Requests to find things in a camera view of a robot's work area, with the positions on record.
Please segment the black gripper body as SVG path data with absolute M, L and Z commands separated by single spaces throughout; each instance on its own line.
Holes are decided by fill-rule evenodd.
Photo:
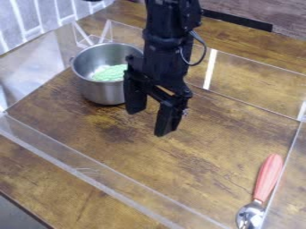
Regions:
M 184 83 L 187 64 L 176 50 L 144 48 L 141 57 L 127 55 L 128 69 L 123 80 L 132 79 L 141 84 L 141 91 L 159 103 L 168 100 L 175 104 L 184 103 L 192 92 Z

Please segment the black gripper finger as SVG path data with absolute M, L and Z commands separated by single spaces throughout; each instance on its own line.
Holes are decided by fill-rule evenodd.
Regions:
M 176 130 L 186 109 L 187 105 L 184 103 L 175 104 L 168 100 L 160 103 L 153 128 L 155 136 L 163 137 L 171 131 Z
M 147 94 L 141 91 L 141 84 L 132 80 L 123 81 L 125 110 L 129 115 L 139 113 L 147 106 Z

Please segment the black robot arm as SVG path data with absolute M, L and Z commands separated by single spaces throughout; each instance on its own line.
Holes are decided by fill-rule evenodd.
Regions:
M 192 45 L 202 38 L 194 29 L 200 25 L 198 0 L 144 0 L 147 10 L 143 55 L 125 57 L 123 88 L 127 112 L 133 115 L 153 98 L 159 111 L 153 135 L 164 136 L 176 130 L 187 110 L 192 91 L 184 83 Z

